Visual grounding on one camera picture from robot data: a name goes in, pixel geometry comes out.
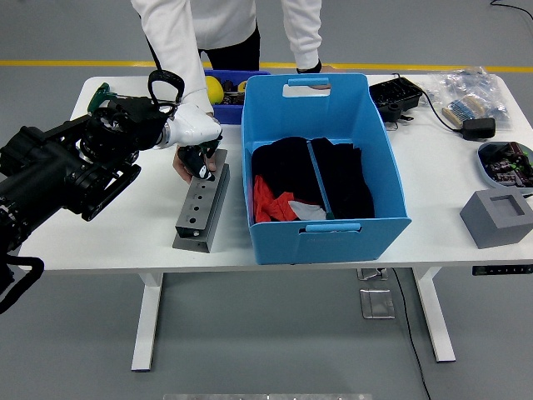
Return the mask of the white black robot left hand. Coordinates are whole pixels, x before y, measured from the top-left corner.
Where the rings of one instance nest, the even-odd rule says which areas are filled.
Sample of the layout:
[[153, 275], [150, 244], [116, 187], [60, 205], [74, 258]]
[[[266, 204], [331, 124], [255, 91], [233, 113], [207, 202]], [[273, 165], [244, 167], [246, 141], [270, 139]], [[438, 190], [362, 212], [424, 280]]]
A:
[[192, 103], [182, 104], [163, 128], [162, 146], [176, 144], [179, 158], [193, 178], [213, 181], [214, 154], [222, 140], [222, 126]]

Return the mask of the person's right hand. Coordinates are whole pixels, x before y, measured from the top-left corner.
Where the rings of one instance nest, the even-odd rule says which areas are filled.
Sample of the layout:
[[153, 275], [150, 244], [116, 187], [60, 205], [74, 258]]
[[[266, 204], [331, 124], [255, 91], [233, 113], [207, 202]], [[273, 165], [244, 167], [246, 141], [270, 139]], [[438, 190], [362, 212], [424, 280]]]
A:
[[177, 174], [179, 175], [179, 177], [183, 181], [185, 181], [187, 184], [190, 184], [192, 181], [192, 174], [189, 172], [184, 162], [179, 158], [180, 149], [181, 149], [180, 147], [176, 148], [174, 158], [172, 161], [172, 166], [174, 170], [177, 172]]

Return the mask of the person's left hand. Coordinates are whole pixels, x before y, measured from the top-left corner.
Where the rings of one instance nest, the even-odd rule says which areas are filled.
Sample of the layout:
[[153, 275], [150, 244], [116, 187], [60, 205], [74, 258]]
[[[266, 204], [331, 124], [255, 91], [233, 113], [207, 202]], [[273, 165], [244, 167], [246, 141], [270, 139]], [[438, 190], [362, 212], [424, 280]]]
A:
[[[323, 65], [321, 67], [321, 73], [336, 73], [336, 72], [337, 70], [331, 65]], [[316, 89], [316, 90], [326, 90], [326, 89], [329, 89], [330, 87], [331, 87], [330, 83], [311, 85], [311, 88]]]

